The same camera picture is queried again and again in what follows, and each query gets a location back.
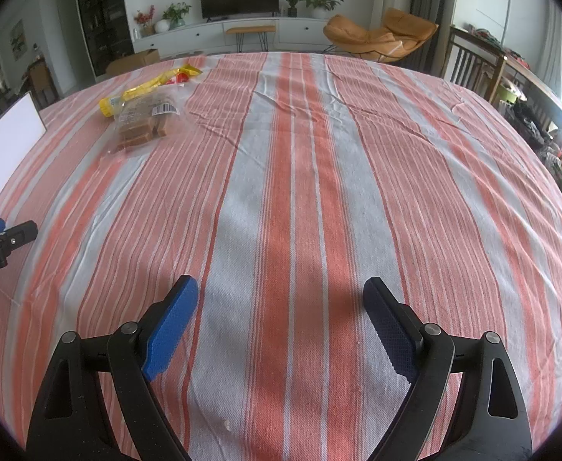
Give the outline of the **brown cardboard box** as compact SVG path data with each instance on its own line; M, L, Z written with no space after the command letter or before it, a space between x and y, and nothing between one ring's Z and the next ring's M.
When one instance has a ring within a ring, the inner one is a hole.
M159 51L157 49L147 49L113 60L106 68L106 74L109 77L119 76L147 67L153 63L158 63L159 61Z

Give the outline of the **red striped tablecloth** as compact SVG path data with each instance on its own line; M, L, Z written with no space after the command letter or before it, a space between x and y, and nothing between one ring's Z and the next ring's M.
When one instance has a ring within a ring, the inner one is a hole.
M512 361L532 438L562 417L562 193L482 98L425 74L289 52L197 58L186 126L108 154L100 99L46 108L0 196L35 242L0 270L0 418L26 437L57 340L199 305L154 390L197 460L363 460L407 391L362 308L378 277L422 320Z

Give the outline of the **yellow crinkled snack bag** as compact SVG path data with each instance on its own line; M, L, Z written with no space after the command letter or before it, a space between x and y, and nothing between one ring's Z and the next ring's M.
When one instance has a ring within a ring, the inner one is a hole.
M120 95L102 98L98 103L99 110L106 118L117 117L128 101L148 95L157 90L157 88L160 88L160 86L181 85L201 74L202 71L199 68L186 63L179 68L167 70L151 80L136 85L134 88L128 88Z

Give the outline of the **white tv cabinet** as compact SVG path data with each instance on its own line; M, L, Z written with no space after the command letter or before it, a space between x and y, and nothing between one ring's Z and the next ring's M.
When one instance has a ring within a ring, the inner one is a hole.
M332 46L324 35L326 24L326 20L294 17L221 20L138 38L133 50L156 49L161 58L200 52L322 52Z

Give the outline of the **dark wooden chair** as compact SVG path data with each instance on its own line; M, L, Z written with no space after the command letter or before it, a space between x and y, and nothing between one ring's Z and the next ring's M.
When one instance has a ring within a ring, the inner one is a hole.
M507 63L500 47L452 26L440 77L493 104Z

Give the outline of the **white cardboard storage box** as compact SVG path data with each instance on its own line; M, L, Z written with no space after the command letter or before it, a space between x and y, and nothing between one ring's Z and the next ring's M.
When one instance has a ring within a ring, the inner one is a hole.
M26 155L46 133L29 93L0 117L0 194Z

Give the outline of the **green leafy plant left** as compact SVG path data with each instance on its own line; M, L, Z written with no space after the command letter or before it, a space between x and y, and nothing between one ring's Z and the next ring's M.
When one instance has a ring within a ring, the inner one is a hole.
M170 24L171 29L181 27L185 24L184 18L189 14L192 6L186 2L171 3L162 13L162 19Z

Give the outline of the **clear bag brown cakes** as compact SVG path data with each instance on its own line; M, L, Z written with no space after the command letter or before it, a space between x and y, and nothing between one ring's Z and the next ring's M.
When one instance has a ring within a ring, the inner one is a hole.
M161 85L125 101L112 116L106 153L142 152L186 131L190 120L184 109L183 92L181 85Z

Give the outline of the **small dark potted plant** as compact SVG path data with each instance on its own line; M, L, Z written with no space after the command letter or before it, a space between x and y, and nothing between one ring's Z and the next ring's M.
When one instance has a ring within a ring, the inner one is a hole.
M298 3L300 0L284 0L287 4L287 16L296 18L298 16Z

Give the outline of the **grey curtain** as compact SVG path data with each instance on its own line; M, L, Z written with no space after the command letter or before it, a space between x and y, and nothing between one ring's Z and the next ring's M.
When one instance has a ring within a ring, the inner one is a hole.
M410 13L438 25L432 38L410 56L412 69L433 76L441 74L454 7L455 0L411 0Z

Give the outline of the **black tall display cabinet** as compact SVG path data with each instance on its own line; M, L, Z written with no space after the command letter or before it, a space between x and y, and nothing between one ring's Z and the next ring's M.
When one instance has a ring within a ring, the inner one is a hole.
M96 77L133 53L124 0L76 0L89 62Z

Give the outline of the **green potted plant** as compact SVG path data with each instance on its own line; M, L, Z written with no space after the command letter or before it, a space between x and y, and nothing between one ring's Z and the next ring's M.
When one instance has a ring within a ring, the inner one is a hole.
M344 3L344 0L302 0L310 10L312 18L325 19L328 13L335 10L337 6Z

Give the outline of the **red flower vase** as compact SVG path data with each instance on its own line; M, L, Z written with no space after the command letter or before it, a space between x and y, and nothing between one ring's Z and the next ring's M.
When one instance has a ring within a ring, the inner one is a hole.
M154 32L153 18L155 13L155 6L150 5L149 8L142 12L138 10L133 16L133 20L139 31L139 35L144 38L145 36L152 35Z

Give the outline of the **small wooden bench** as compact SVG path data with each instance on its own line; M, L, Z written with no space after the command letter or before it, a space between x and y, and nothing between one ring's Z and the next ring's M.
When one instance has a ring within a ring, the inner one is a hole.
M235 39L235 47L237 53L243 52L243 44L247 35L256 35L258 38L260 50L268 52L268 36L276 32L275 25L260 25L260 26L238 26L231 27L225 30L225 35L233 36Z

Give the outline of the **orange lounge chair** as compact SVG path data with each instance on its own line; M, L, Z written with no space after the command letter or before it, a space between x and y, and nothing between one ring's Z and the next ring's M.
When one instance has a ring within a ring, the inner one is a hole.
M438 25L389 7L381 26L367 30L341 15L332 17L322 32L335 48L364 60L395 63L433 38Z

